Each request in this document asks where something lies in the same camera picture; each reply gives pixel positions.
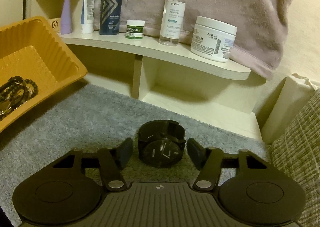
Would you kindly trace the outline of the black wrist watch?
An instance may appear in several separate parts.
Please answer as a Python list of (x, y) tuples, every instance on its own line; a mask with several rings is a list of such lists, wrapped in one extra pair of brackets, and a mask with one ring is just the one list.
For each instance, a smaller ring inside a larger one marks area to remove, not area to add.
[(149, 121), (138, 131), (139, 159), (155, 168), (169, 168), (181, 161), (185, 144), (185, 129), (176, 121)]

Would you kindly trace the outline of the orange plastic tray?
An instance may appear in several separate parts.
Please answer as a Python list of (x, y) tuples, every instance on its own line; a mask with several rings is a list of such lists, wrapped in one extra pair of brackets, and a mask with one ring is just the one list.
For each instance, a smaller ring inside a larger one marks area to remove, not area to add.
[(32, 79), (39, 93), (1, 120), (1, 130), (33, 107), (78, 81), (87, 68), (42, 16), (1, 27), (1, 84)]

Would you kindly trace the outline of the grey fluffy towel mat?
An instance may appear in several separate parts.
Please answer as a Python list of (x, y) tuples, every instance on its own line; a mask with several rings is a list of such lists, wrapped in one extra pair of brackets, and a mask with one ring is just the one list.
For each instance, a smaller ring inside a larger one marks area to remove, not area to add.
[(236, 154), (247, 149), (270, 160), (264, 142), (211, 126), (91, 84), (75, 83), (40, 103), (1, 133), (1, 226), (19, 226), (12, 194), (23, 180), (70, 150), (96, 152), (137, 138), (153, 120), (177, 121), (185, 137)]

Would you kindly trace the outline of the cream corner shelf unit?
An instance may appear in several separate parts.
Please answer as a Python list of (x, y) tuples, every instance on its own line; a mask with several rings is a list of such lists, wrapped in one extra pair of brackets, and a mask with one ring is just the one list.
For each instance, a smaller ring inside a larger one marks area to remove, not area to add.
[[(28, 0), (28, 17), (61, 14), (64, 0)], [(63, 41), (86, 66), (85, 81), (213, 126), (260, 140), (253, 108), (265, 80), (234, 61), (219, 63), (189, 46), (123, 34), (81, 33), (82, 0), (71, 0), (73, 31)]]

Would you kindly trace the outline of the grey tweed pillow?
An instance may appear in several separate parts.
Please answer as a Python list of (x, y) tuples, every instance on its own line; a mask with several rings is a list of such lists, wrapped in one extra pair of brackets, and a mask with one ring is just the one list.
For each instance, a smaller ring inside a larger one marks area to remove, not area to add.
[(301, 185), (306, 195), (301, 226), (319, 226), (319, 90), (271, 144), (273, 165)]

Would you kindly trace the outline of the white bed headboard cushion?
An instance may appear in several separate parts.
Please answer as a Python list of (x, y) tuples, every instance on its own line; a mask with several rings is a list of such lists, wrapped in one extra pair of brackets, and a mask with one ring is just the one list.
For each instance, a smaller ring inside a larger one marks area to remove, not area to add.
[(299, 74), (286, 77), (280, 95), (261, 130), (263, 141), (271, 144), (279, 138), (317, 90), (319, 81)]

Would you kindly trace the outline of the white cream jar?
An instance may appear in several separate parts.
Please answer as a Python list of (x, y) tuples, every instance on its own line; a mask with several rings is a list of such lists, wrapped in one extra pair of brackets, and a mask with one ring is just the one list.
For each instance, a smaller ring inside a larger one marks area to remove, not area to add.
[(225, 63), (231, 55), (237, 30), (228, 23), (198, 16), (190, 50), (200, 57)]

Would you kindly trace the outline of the small green white jar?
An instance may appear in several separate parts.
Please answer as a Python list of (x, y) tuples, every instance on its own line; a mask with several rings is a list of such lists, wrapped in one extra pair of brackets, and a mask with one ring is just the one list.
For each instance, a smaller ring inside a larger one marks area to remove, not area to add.
[(127, 39), (142, 39), (144, 20), (127, 20), (126, 22), (126, 38)]

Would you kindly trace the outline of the clear spray bottle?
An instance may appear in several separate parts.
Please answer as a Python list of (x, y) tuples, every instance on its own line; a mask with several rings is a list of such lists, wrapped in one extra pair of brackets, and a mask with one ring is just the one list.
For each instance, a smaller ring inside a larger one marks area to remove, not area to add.
[(183, 26), (185, 0), (165, 0), (159, 43), (176, 46)]

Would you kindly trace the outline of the lilac cosmetic tube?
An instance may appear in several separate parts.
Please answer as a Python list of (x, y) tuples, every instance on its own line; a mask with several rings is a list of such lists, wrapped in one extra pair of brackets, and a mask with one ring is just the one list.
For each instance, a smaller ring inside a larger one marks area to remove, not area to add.
[(61, 34), (72, 32), (71, 0), (64, 0), (61, 13)]

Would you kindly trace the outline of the small cardboard box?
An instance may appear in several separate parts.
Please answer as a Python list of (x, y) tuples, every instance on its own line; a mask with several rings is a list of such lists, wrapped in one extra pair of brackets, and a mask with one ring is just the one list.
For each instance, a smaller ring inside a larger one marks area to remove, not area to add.
[(52, 18), (47, 20), (50, 24), (50, 27), (56, 32), (61, 32), (61, 18)]

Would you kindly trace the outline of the dark blue spray bottle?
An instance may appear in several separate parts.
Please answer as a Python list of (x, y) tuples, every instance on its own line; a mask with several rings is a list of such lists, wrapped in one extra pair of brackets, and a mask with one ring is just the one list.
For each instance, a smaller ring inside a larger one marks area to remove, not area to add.
[(100, 4), (100, 35), (119, 33), (122, 0), (101, 0)]

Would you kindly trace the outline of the mauve hanging towel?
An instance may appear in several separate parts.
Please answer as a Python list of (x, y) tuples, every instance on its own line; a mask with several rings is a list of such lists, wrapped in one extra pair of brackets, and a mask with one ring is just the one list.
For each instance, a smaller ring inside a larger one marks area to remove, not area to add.
[[(283, 56), (292, 0), (186, 0), (180, 42), (190, 44), (198, 16), (216, 19), (238, 30), (231, 59), (271, 79)], [(128, 19), (145, 21), (144, 34), (159, 37), (165, 0), (123, 0), (120, 31)]]

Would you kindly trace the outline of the blue white cream tube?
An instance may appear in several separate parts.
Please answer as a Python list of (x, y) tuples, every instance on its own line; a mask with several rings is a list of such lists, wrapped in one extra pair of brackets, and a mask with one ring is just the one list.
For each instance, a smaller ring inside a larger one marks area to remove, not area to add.
[(94, 28), (94, 2), (95, 0), (83, 0), (81, 12), (81, 33), (93, 33)]

